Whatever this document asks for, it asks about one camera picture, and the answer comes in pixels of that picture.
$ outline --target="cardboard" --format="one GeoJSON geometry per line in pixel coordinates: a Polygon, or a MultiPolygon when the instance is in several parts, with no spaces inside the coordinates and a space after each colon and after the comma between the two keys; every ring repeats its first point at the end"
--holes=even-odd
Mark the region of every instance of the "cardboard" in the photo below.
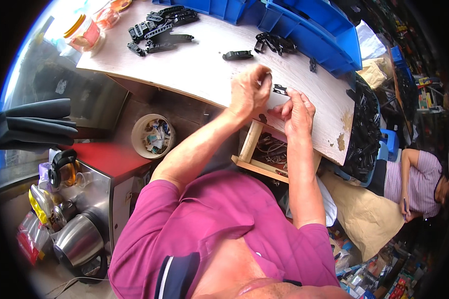
{"type": "Polygon", "coordinates": [[[326,172],[320,177],[337,207],[337,219],[359,248],[362,260],[375,256],[404,224],[399,205],[326,172]]]}

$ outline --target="wooden table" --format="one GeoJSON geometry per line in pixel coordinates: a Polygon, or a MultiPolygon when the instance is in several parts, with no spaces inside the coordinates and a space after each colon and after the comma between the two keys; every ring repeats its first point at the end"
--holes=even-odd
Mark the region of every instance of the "wooden table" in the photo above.
{"type": "MultiPolygon", "coordinates": [[[[266,48],[249,60],[225,61],[228,51],[252,50],[260,31],[251,25],[234,26],[214,17],[199,14],[200,20],[176,27],[173,33],[190,34],[192,43],[180,44],[174,51],[138,57],[128,50],[128,28],[145,20],[150,11],[166,6],[151,1],[134,1],[120,14],[114,28],[106,31],[106,42],[94,56],[84,55],[80,69],[90,69],[168,89],[219,107],[231,100],[230,80],[250,64],[260,63],[272,70],[273,84],[304,92],[316,106],[313,147],[331,161],[342,165],[351,134],[354,102],[346,95],[347,82],[336,79],[321,66],[317,74],[309,70],[309,57],[298,54],[279,56],[266,48]]],[[[269,103],[270,108],[276,102],[269,103]]],[[[265,113],[267,125],[284,131],[284,123],[265,113]]]]}

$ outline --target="electric cord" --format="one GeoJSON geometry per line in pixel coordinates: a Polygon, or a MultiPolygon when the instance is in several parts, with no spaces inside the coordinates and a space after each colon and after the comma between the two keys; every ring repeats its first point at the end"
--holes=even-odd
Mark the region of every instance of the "electric cord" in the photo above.
{"type": "Polygon", "coordinates": [[[63,289],[56,296],[54,296],[54,297],[45,297],[45,298],[46,299],[56,299],[58,296],[60,296],[61,294],[63,294],[63,292],[65,292],[67,290],[67,288],[68,288],[68,286],[69,286],[69,284],[71,282],[76,283],[79,278],[95,279],[95,280],[109,280],[108,278],[93,278],[93,277],[85,277],[85,276],[75,277],[75,278],[72,278],[72,279],[68,280],[67,282],[64,282],[64,283],[60,284],[59,286],[57,286],[56,288],[54,288],[53,290],[51,290],[51,291],[49,291],[48,293],[45,294],[45,295],[49,295],[50,293],[54,292],[56,289],[58,289],[59,287],[61,287],[62,285],[65,284],[63,289]]]}

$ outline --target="man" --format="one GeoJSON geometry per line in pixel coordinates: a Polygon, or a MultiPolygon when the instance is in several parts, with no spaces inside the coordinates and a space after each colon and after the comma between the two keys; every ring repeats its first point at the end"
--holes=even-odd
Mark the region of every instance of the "man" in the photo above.
{"type": "Polygon", "coordinates": [[[286,121],[293,224],[250,176],[219,170],[196,178],[220,145],[264,109],[270,72],[254,65],[234,78],[230,107],[158,165],[113,253],[109,278],[118,297],[348,297],[338,287],[314,174],[315,108],[302,92],[289,88],[291,99],[270,111],[286,121]]]}
{"type": "Polygon", "coordinates": [[[408,223],[439,213],[449,197],[449,180],[435,155],[407,148],[401,161],[377,160],[368,189],[399,204],[408,223]]]}

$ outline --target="pink polo shirt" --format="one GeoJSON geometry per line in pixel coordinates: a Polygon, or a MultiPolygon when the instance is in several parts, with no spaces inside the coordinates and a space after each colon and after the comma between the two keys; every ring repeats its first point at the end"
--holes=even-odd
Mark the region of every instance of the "pink polo shirt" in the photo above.
{"type": "Polygon", "coordinates": [[[146,185],[113,252],[110,284],[119,298],[153,298],[165,257],[198,252],[190,298],[216,245],[241,236],[266,276],[339,286],[326,227],[296,229],[263,183],[225,170],[199,177],[181,196],[165,180],[146,185]]]}

